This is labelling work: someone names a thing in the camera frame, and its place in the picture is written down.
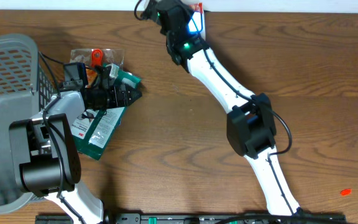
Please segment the red snack stick packet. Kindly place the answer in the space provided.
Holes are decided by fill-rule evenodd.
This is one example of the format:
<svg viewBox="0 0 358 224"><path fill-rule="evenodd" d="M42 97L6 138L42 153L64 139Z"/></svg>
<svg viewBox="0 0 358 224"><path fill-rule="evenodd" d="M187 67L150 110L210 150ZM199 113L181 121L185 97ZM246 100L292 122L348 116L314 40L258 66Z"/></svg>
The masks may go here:
<svg viewBox="0 0 358 224"><path fill-rule="evenodd" d="M189 4L189 6L192 8L192 10L194 10L195 12L198 12L200 14L204 13L203 10L203 3L202 2L198 2L198 3L194 3L194 4Z"/></svg>

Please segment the green packaged item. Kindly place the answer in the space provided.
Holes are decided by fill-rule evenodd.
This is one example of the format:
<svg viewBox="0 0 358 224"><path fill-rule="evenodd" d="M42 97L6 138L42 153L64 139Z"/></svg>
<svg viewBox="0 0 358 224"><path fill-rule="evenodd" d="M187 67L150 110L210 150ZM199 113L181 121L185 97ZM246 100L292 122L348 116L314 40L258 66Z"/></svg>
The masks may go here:
<svg viewBox="0 0 358 224"><path fill-rule="evenodd" d="M139 83L140 78L120 70L114 85L125 90L127 87L138 90ZM75 119L71 126L71 133L74 136L78 152L99 160L113 136L114 130L120 125L127 107L86 110L81 117Z"/></svg>

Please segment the red packaged item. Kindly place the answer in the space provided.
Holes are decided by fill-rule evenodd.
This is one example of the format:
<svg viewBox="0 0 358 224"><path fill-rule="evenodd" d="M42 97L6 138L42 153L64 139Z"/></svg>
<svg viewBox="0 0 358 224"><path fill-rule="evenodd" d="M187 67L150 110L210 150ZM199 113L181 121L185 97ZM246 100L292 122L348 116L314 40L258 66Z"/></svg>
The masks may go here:
<svg viewBox="0 0 358 224"><path fill-rule="evenodd" d="M70 62L81 62L89 67L116 64L119 70L124 65L124 49L73 49Z"/></svg>

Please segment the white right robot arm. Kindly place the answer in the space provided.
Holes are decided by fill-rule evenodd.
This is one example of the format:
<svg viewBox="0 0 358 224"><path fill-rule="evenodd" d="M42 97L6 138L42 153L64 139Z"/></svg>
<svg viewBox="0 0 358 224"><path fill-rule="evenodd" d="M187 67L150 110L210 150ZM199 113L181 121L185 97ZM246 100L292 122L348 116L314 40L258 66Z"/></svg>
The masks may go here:
<svg viewBox="0 0 358 224"><path fill-rule="evenodd" d="M300 209L281 170L275 135L284 120L272 109L267 95L242 86L220 63L198 30L189 29L193 9L181 1L158 1L155 13L167 52L177 65L198 79L217 99L227 115L226 136L234 151L248 161L264 193L272 215L292 216Z"/></svg>

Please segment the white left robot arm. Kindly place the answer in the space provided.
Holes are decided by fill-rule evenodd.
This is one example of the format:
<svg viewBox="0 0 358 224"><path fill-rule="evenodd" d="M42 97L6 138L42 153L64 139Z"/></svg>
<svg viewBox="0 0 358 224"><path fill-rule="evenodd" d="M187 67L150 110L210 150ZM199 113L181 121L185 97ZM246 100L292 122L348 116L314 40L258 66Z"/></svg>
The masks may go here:
<svg viewBox="0 0 358 224"><path fill-rule="evenodd" d="M65 80L45 108L10 124L14 176L22 192L54 202L73 223L114 223L103 201L81 181L71 126L88 109L127 107L142 93L127 83L112 81L112 66L94 66L98 82L89 85L88 69L80 62L63 64Z"/></svg>

